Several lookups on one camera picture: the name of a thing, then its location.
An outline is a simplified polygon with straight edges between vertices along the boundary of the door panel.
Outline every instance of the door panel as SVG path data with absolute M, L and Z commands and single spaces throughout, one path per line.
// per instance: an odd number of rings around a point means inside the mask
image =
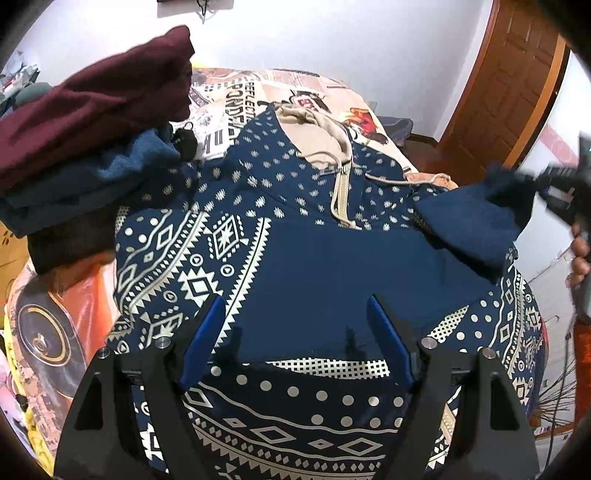
M 507 158 L 543 91 L 557 39 L 530 2 L 501 0 L 478 76 L 441 146 L 447 157 L 471 163 L 479 177 Z

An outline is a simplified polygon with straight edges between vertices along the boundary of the blue gripper pad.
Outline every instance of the blue gripper pad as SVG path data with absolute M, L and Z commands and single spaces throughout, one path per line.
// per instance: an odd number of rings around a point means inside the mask
M 197 385 L 201 380 L 225 320 L 226 302 L 223 298 L 217 297 L 184 354 L 183 374 L 178 382 L 183 391 Z
M 409 333 L 412 331 L 408 325 L 403 324 L 401 320 L 396 320 L 389 308 L 380 303 L 375 295 L 368 300 L 367 320 L 369 327 L 374 334 L 380 350 L 384 354 L 384 359 L 390 370 L 390 377 L 405 390 L 410 390 L 418 378 L 417 362 L 418 348 L 412 341 Z

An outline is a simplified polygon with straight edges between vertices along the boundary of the baseboard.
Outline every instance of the baseboard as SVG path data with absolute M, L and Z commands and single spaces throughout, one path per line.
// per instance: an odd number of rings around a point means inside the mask
M 419 134 L 410 134 L 407 140 L 411 140 L 413 142 L 421 142 L 421 143 L 428 143 L 434 147 L 437 146 L 437 140 L 433 137 L 427 137 L 426 135 L 419 135 Z

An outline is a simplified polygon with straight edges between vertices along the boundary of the maroon garment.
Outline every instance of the maroon garment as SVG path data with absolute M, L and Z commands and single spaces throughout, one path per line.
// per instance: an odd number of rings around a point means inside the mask
M 41 170 L 189 117 L 186 26 L 68 78 L 0 121 L 0 191 Z

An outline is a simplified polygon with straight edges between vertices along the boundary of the pink stripe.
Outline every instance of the pink stripe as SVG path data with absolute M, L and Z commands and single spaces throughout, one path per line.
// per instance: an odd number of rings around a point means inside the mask
M 565 167 L 575 167 L 578 165 L 579 157 L 549 124 L 544 126 L 538 139 L 548 147 L 556 157 L 556 160 Z

